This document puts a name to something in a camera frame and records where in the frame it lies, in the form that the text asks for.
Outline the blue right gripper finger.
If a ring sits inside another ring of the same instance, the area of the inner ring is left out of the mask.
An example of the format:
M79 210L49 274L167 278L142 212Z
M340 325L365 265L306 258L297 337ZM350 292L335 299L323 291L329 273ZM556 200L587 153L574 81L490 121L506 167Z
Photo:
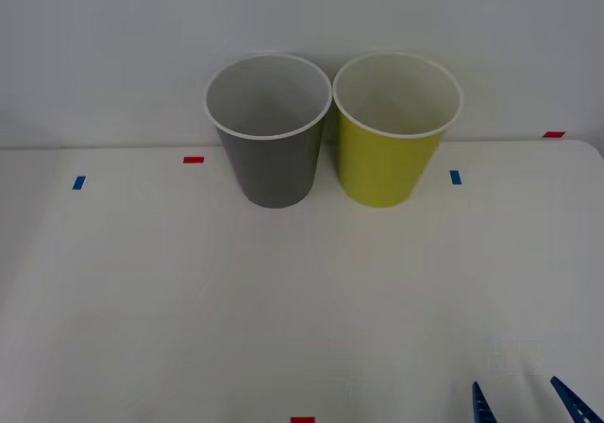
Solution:
M556 376L550 380L567 412L575 423L603 423L603 420L579 396Z
M496 423L497 420L491 410L477 381L472 384L472 403L475 423Z

